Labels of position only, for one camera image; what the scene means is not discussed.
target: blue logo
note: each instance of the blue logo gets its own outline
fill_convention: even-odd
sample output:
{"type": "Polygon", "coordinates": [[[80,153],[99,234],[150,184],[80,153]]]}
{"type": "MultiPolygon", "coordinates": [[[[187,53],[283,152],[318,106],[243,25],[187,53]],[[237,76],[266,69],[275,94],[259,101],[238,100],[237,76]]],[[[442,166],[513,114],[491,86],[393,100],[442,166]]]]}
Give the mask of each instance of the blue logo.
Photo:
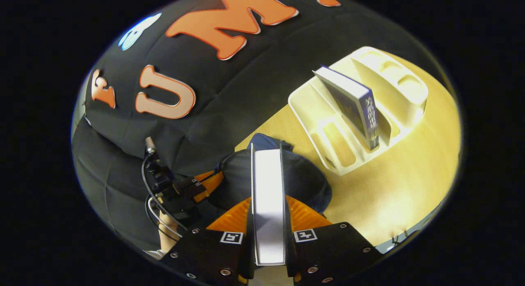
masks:
{"type": "Polygon", "coordinates": [[[142,32],[144,32],[145,29],[149,28],[154,22],[161,17],[162,13],[158,13],[155,16],[150,16],[143,21],[139,22],[136,26],[131,28],[131,30],[128,30],[120,39],[119,46],[124,51],[131,47],[137,39],[142,35],[142,32]]]}

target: book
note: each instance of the book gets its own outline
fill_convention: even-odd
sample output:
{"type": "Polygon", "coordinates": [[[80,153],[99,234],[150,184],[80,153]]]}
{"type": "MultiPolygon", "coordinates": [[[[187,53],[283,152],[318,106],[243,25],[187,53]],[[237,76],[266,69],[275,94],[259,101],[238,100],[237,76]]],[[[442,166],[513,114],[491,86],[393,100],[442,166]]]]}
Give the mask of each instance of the book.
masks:
{"type": "Polygon", "coordinates": [[[336,101],[339,109],[358,130],[370,150],[379,147],[377,116],[372,90],[352,78],[322,66],[313,71],[336,101]]]}
{"type": "Polygon", "coordinates": [[[282,149],[255,151],[251,146],[251,209],[257,265],[283,265],[285,189],[282,149]]]}

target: white book holder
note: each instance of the white book holder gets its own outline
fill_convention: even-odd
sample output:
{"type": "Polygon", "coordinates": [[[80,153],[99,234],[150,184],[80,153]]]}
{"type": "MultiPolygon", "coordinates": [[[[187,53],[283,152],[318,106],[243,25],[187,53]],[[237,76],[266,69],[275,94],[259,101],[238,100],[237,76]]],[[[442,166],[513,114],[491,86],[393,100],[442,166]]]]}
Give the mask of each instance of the white book holder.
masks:
{"type": "Polygon", "coordinates": [[[323,165],[342,176],[375,159],[412,131],[425,112],[428,88],[411,70],[371,47],[361,47],[329,67],[372,90],[379,147],[373,151],[366,147],[315,76],[292,92],[288,103],[323,165]]]}

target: black cable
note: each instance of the black cable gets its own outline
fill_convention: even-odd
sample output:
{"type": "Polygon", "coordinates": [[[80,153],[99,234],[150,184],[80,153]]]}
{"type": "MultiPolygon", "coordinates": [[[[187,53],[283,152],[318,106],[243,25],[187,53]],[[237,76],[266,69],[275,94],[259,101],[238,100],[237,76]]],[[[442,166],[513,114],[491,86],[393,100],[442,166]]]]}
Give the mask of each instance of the black cable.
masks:
{"type": "Polygon", "coordinates": [[[170,235],[166,234],[165,231],[161,230],[160,226],[158,224],[155,223],[155,221],[153,220],[153,218],[151,218],[151,215],[150,215],[150,210],[148,209],[148,200],[150,199],[150,196],[148,195],[146,197],[146,202],[144,202],[144,209],[146,209],[146,215],[148,216],[148,218],[150,219],[151,223],[157,228],[157,230],[161,231],[163,234],[165,234],[168,238],[172,239],[173,241],[176,241],[176,239],[173,239],[170,235]]]}
{"type": "Polygon", "coordinates": [[[146,180],[146,173],[144,172],[144,170],[146,170],[146,161],[151,157],[152,155],[149,154],[147,155],[145,158],[144,158],[144,161],[142,161],[142,168],[141,168],[141,172],[142,172],[142,180],[144,181],[144,184],[146,185],[146,189],[148,189],[148,192],[150,193],[150,196],[151,198],[155,201],[155,203],[157,204],[157,207],[159,207],[159,209],[161,209],[163,211],[163,213],[165,215],[168,215],[169,217],[171,217],[171,219],[173,219],[177,225],[183,229],[185,229],[186,231],[188,231],[188,228],[186,228],[183,224],[181,224],[175,217],[173,217],[173,215],[171,215],[171,213],[169,213],[164,207],[162,204],[159,203],[159,200],[157,200],[157,198],[155,197],[155,195],[153,194],[153,192],[151,191],[151,187],[148,183],[148,180],[146,180]]]}

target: bolt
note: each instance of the bolt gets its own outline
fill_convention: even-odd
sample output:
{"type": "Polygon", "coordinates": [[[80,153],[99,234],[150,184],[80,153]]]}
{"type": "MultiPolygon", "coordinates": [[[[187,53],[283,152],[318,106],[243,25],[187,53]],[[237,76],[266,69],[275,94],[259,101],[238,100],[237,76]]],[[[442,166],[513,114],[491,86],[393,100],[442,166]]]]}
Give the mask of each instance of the bolt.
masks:
{"type": "Polygon", "coordinates": [[[231,271],[229,269],[222,269],[221,275],[231,275],[231,271]]]}

